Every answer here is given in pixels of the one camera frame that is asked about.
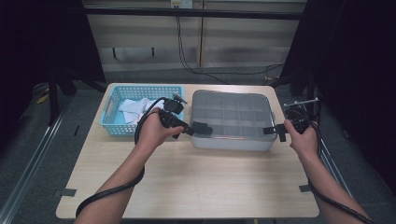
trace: gray carpet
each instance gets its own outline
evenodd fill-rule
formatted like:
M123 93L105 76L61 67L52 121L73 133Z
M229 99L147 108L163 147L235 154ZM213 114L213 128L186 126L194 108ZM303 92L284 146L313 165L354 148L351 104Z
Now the gray carpet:
M210 72L226 71L234 73L253 73L264 68L224 68L205 70ZM273 70L268 76L275 77L279 71ZM261 85L267 74L258 75L217 75L217 78L231 84ZM206 83L222 84L221 81L206 75L191 74L183 69L145 71L132 73L106 74L108 83L136 82L136 83ZM93 117L102 100L103 94L92 90L82 83L76 83L78 93L71 100L63 122L52 140L43 162L31 183L21 206L12 223L71 223L72 220L60 220L55 216L56 207L60 201L53 197L57 189L63 189L73 170L87 133L91 127ZM276 94L281 104L293 102L288 86L276 88ZM19 176L29 162L39 144L50 117L49 102L41 105L35 99L26 110L21 122L20 130L11 141L7 152L0 160L0 205L3 206L8 194L16 185ZM353 139L345 139L342 125L324 105L320 128L323 139L332 158L351 189L354 197L362 204L375 223L394 223L396 220L396 200L375 170L367 164L361 156L359 148ZM287 218L263 219L261 224L281 223L325 223L322 214L316 218ZM176 223L174 220L123 220L122 223ZM253 220L205 220L207 224L220 223L253 223Z

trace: wall outlet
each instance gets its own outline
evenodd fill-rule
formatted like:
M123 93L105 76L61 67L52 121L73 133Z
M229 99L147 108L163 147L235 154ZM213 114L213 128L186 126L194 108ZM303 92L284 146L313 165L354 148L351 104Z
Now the wall outlet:
M181 8L192 8L192 0L182 0Z
M181 8L181 0L171 0L171 8Z

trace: forearm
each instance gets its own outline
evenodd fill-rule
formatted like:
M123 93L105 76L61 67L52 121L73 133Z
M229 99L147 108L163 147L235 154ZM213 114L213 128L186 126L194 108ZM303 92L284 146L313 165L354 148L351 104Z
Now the forearm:
M300 160L312 185L319 193L368 217L361 206L335 181L318 157L301 157ZM351 215L322 200L319 200L319 204L328 223L361 223Z
M117 171L97 190L97 193L134 180L153 150L153 148L135 147ZM120 222L133 190L134 188L127 189L90 203L81 211L75 223Z

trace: storage box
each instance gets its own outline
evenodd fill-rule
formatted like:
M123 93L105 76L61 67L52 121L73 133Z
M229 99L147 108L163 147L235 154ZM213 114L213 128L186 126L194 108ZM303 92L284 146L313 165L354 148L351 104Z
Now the storage box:
M139 101L148 98L151 101L161 97L173 99L174 93L182 98L184 89L181 86L115 86L107 99L105 108L102 112L100 124L106 128L111 136L134 136L136 125L125 123L123 113L119 111L120 104L126 99ZM177 117L184 118L184 112Z
M263 128L275 127L268 98L256 93L196 91L192 96L191 125L207 124L213 133L195 130L195 147L266 151L276 134Z

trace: hand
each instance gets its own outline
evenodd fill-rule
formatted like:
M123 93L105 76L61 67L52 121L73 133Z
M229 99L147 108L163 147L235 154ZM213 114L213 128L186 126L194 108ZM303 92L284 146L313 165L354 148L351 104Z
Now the hand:
M160 146L167 137L183 132L184 128L164 128L160 122L158 112L160 108L155 107L151 110L139 134L138 145L153 148Z
M318 157L318 138L311 126L303 134L299 134L290 120L286 119L284 124L291 137L290 147L296 151L300 158Z

